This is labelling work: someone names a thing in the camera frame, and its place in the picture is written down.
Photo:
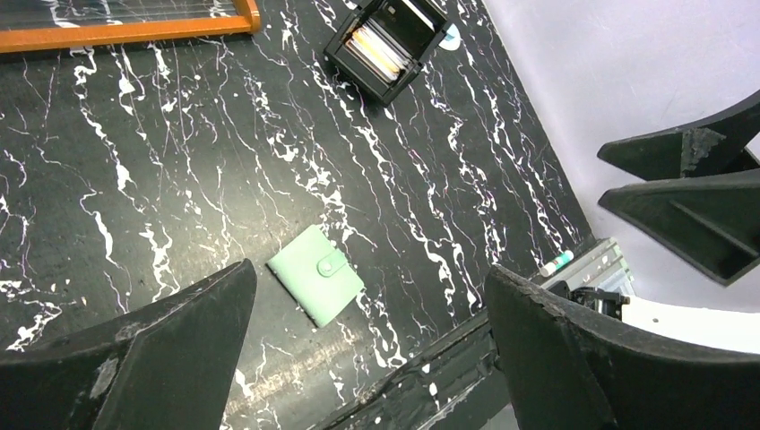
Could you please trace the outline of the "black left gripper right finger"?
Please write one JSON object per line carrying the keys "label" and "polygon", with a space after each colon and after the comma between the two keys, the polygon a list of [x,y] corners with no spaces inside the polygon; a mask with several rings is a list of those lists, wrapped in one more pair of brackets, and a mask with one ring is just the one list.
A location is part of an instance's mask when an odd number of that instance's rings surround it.
{"label": "black left gripper right finger", "polygon": [[757,355],[636,328],[500,266],[484,289],[520,428],[758,428]]}

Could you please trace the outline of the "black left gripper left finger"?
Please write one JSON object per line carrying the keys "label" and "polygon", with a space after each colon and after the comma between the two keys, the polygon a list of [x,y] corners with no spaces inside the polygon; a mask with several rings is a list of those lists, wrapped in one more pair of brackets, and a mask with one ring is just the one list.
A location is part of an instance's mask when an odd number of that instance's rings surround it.
{"label": "black left gripper left finger", "polygon": [[176,294],[1,356],[4,429],[216,429],[255,302],[243,260]]}

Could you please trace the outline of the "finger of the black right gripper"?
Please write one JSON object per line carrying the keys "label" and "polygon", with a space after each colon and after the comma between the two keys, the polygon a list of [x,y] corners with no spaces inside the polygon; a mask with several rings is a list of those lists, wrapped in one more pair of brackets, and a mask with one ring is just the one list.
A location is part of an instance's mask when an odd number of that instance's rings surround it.
{"label": "finger of the black right gripper", "polygon": [[645,181],[738,173],[759,167],[759,93],[717,114],[601,146],[597,157]]}
{"label": "finger of the black right gripper", "polygon": [[759,170],[606,191],[599,206],[728,286],[759,265]]}

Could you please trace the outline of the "mint green card holder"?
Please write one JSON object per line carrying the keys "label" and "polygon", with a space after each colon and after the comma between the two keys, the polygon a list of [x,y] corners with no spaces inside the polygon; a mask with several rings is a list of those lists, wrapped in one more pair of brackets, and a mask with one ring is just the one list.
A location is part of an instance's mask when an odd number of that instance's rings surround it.
{"label": "mint green card holder", "polygon": [[346,254],[316,225],[266,265],[318,328],[333,321],[365,287]]}

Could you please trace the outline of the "black card storage box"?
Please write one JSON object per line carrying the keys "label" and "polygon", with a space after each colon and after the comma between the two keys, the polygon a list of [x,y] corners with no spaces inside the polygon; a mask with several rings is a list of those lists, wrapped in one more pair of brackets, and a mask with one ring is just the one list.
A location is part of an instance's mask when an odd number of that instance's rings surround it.
{"label": "black card storage box", "polygon": [[361,1],[324,48],[360,90],[389,106],[422,71],[453,22],[433,1]]}

